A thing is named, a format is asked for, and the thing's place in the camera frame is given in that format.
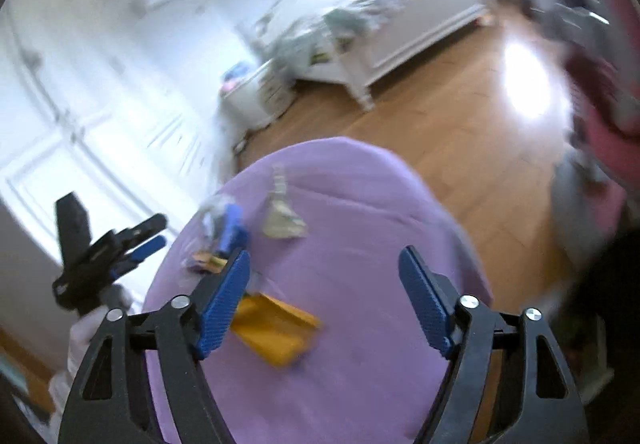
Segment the white gloved hand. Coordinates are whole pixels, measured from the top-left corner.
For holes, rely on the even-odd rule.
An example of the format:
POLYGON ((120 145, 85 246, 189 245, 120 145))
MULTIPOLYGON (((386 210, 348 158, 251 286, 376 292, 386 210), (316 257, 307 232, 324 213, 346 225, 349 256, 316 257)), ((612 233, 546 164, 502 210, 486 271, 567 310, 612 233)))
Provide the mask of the white gloved hand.
POLYGON ((105 302, 89 314, 81 315, 76 323, 70 327, 65 366, 49 382, 49 393, 57 412, 63 411, 81 362, 107 312, 112 308, 129 312, 134 304, 134 298, 131 297, 131 294, 118 283, 102 294, 102 300, 105 302))

